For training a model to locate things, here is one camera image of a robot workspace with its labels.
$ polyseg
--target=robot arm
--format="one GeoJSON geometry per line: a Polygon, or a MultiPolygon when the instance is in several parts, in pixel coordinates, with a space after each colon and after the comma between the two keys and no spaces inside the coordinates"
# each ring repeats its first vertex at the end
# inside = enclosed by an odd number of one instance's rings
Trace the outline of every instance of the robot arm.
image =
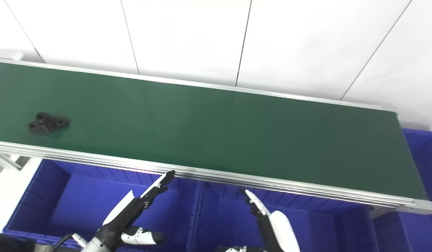
{"type": "Polygon", "coordinates": [[[174,175],[174,170],[163,174],[140,197],[135,198],[130,191],[110,212],[103,227],[82,252],[115,252],[123,243],[152,245],[164,242],[163,233],[144,230],[132,224],[157,195],[168,189],[166,185],[173,180],[174,175]]]}
{"type": "Polygon", "coordinates": [[[257,219],[267,251],[300,252],[299,244],[286,215],[280,211],[270,213],[254,193],[243,188],[240,188],[239,191],[246,196],[245,202],[251,206],[251,213],[257,219]]]}

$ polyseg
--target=white tile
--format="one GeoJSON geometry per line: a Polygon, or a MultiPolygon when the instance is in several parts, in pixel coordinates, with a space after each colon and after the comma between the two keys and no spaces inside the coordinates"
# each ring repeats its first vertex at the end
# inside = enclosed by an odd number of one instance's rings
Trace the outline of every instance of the white tile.
{"type": "Polygon", "coordinates": [[[120,0],[7,0],[50,64],[137,73],[120,0]]]}
{"type": "Polygon", "coordinates": [[[235,85],[250,0],[123,0],[141,75],[235,85]]]}
{"type": "Polygon", "coordinates": [[[0,49],[21,51],[24,60],[43,62],[4,0],[0,0],[0,49]]]}
{"type": "Polygon", "coordinates": [[[409,0],[253,0],[238,86],[340,99],[409,0]]]}
{"type": "Polygon", "coordinates": [[[414,0],[344,100],[392,105],[402,126],[432,130],[432,0],[414,0]]]}

